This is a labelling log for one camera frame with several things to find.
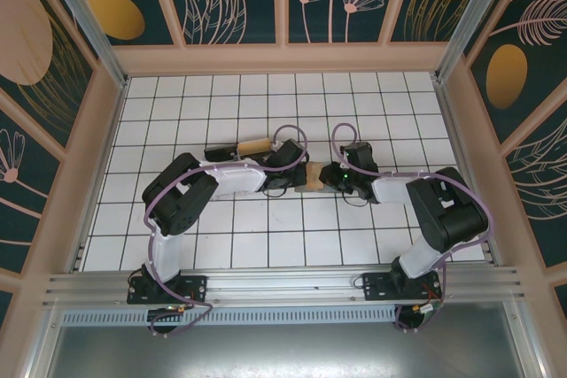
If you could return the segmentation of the tan credit card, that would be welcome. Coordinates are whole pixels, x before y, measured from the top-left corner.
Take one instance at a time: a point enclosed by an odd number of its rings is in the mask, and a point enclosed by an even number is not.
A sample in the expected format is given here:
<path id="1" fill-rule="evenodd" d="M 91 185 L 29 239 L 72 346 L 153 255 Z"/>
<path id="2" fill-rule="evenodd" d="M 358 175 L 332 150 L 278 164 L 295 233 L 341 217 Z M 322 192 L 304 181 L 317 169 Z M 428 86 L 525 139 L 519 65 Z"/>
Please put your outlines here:
<path id="1" fill-rule="evenodd" d="M 324 183 L 320 180 L 323 163 L 310 161 L 306 164 L 306 187 L 307 191 L 319 191 L 324 189 Z"/>

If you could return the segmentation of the aluminium mounting rail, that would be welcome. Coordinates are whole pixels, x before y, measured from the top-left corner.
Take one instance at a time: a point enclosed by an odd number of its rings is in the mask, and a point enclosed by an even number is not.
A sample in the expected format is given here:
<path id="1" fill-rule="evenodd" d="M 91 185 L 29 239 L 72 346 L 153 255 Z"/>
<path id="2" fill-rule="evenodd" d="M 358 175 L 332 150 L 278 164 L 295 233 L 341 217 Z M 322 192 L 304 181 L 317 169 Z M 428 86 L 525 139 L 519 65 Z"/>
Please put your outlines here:
<path id="1" fill-rule="evenodd" d="M 387 272 L 389 266 L 304 266 L 196 270 L 207 277 L 206 302 L 215 307 L 360 305 L 357 287 L 364 273 Z M 81 272 L 50 277 L 43 306 L 119 308 L 127 305 L 127 272 Z M 512 266 L 451 263 L 447 266 L 448 303 L 522 299 L 525 290 Z"/>

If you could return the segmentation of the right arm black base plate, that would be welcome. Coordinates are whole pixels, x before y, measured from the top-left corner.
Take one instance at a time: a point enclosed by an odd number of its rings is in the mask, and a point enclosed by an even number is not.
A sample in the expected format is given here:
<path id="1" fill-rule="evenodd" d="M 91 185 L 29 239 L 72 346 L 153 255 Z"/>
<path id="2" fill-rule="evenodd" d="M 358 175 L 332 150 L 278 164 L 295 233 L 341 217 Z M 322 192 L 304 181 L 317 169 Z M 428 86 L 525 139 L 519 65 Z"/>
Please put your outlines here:
<path id="1" fill-rule="evenodd" d="M 394 280 L 391 273 L 365 273 L 362 289 L 366 301 L 419 301 L 441 299 L 442 288 L 439 275 L 429 272 L 416 279 Z"/>

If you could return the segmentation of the clear acrylic organizer box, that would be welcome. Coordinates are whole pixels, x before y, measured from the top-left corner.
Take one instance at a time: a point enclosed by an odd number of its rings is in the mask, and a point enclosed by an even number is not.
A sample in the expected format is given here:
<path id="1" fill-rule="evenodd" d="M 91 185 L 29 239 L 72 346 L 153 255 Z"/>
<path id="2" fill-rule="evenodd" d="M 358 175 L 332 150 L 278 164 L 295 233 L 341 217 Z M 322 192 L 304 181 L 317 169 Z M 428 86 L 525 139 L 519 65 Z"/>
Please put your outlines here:
<path id="1" fill-rule="evenodd" d="M 205 160 L 211 163 L 231 163 L 231 162 L 238 162 L 238 161 L 245 161 L 251 160 L 253 162 L 262 162 L 264 157 L 260 154 L 240 157 L 235 152 L 228 152 L 228 151 L 211 151 L 204 153 Z"/>

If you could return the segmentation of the steel sheet panel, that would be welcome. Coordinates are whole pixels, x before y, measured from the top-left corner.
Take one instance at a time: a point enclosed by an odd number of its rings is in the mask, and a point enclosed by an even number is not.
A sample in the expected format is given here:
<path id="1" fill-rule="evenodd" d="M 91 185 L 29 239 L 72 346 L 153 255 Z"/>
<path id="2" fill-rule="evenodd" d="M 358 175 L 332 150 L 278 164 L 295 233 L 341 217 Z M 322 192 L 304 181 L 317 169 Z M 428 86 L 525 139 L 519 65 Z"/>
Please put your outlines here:
<path id="1" fill-rule="evenodd" d="M 448 305 L 425 329 L 390 323 L 65 327 L 48 378 L 551 378 L 525 320 L 501 303 Z"/>

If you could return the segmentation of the grey leather card holder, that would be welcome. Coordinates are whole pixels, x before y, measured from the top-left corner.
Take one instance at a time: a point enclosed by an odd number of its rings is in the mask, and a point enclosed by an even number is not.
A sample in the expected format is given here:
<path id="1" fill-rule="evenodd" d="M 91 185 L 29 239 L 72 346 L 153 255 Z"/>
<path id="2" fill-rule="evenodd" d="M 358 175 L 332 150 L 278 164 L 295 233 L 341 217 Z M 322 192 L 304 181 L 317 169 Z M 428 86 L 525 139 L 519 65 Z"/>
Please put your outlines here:
<path id="1" fill-rule="evenodd" d="M 324 183 L 324 189 L 319 190 L 319 191 L 307 191 L 306 184 L 295 187 L 294 191 L 299 192 L 301 194 L 335 194 L 335 193 L 337 193 L 337 191 L 334 188 L 332 188 L 331 186 L 329 186 L 325 183 Z"/>

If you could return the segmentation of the aluminium table side rail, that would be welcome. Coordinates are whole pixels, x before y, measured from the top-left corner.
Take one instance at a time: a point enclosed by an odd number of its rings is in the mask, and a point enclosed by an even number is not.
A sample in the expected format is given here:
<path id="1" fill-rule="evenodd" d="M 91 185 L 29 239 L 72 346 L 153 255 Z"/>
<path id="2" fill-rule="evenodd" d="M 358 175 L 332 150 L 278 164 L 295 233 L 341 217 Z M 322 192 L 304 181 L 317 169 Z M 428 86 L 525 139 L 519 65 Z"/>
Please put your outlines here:
<path id="1" fill-rule="evenodd" d="M 456 160 L 457 168 L 461 173 L 463 179 L 468 184 L 469 188 L 473 190 L 478 196 L 481 196 L 481 189 L 478 186 L 476 176 L 473 172 L 470 162 L 470 156 L 464 144 L 462 132 L 457 123 L 456 114 L 449 98 L 447 85 L 437 76 L 435 72 L 430 73 L 432 86 L 439 102 L 439 108 L 445 126 L 447 129 L 448 139 L 451 143 L 454 157 Z M 483 252 L 484 261 L 494 266 L 501 266 L 502 260 L 498 250 L 498 246 L 494 240 L 494 235 L 490 236 L 482 243 L 477 242 L 477 238 L 473 239 L 476 247 L 479 246 Z M 476 247 L 469 247 L 454 251 L 453 260 L 469 262 L 471 253 L 476 253 Z"/>
<path id="2" fill-rule="evenodd" d="M 76 267 L 77 258 L 84 252 L 84 245 L 89 236 L 89 230 L 96 215 L 98 197 L 105 181 L 106 168 L 109 165 L 113 138 L 120 121 L 120 115 L 125 104 L 131 79 L 127 76 L 124 83 L 116 90 L 105 110 L 93 112 L 87 122 L 86 135 L 79 137 L 83 143 L 84 156 L 80 172 L 85 187 L 82 190 L 82 208 L 77 219 L 73 239 L 66 261 L 66 272 L 72 273 Z"/>

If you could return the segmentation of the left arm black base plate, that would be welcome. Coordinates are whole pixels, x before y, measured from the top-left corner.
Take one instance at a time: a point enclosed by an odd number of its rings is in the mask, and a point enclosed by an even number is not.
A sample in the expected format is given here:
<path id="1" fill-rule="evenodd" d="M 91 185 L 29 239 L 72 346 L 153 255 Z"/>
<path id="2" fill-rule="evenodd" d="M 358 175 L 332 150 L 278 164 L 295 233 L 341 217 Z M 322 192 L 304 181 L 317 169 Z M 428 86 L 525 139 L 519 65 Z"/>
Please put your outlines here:
<path id="1" fill-rule="evenodd" d="M 185 300 L 204 302 L 206 297 L 206 277 L 178 275 L 165 285 Z M 180 304 L 181 300 L 163 290 L 150 276 L 135 276 L 128 285 L 128 305 Z"/>

